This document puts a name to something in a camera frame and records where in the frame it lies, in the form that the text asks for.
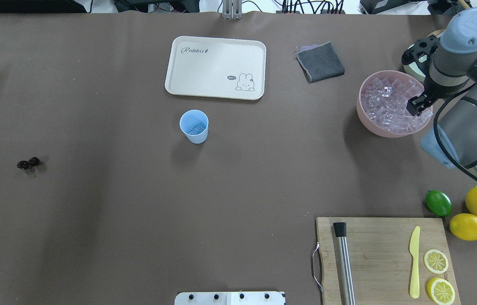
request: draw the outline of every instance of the white tray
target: white tray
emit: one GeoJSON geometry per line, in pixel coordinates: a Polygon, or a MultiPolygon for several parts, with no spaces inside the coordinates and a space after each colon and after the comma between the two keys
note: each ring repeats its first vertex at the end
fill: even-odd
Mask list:
{"type": "Polygon", "coordinates": [[[265,91],[267,47],[254,40],[177,37],[165,89],[170,94],[256,100],[265,91]]]}

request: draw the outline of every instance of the knife blade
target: knife blade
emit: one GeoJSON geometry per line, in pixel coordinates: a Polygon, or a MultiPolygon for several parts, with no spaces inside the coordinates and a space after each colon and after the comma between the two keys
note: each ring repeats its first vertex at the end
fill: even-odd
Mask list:
{"type": "Polygon", "coordinates": [[[413,257],[413,266],[411,269],[411,278],[409,279],[409,295],[413,299],[419,297],[419,235],[421,228],[416,226],[409,240],[409,253],[413,257]]]}

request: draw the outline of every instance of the wooden cutting board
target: wooden cutting board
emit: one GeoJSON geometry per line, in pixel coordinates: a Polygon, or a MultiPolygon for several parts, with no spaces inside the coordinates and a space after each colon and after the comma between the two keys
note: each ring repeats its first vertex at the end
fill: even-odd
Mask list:
{"type": "Polygon", "coordinates": [[[323,304],[342,305],[339,273],[339,248],[333,222],[347,223],[347,240],[358,305],[434,305],[426,292],[426,282],[433,277],[448,280],[455,288],[454,305],[460,305],[445,228],[439,218],[317,218],[320,244],[323,304]],[[412,257],[409,239],[415,226],[421,227],[419,244],[418,299],[409,296],[412,257]],[[434,274],[426,269],[422,258],[426,251],[438,249],[447,255],[449,269],[434,274]]]}

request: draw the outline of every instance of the knife handle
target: knife handle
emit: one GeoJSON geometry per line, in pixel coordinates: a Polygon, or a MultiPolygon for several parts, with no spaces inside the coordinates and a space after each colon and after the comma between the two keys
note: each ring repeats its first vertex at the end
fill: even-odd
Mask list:
{"type": "Polygon", "coordinates": [[[413,267],[411,269],[411,279],[409,280],[409,295],[413,299],[419,297],[419,259],[413,258],[413,267]]]}

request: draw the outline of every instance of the black device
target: black device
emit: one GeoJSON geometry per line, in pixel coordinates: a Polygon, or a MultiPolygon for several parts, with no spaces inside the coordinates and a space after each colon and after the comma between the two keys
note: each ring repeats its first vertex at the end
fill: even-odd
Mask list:
{"type": "Polygon", "coordinates": [[[0,0],[0,12],[71,13],[86,9],[73,0],[0,0]]]}
{"type": "Polygon", "coordinates": [[[377,14],[409,3],[406,0],[361,0],[361,10],[365,14],[377,14]]]}

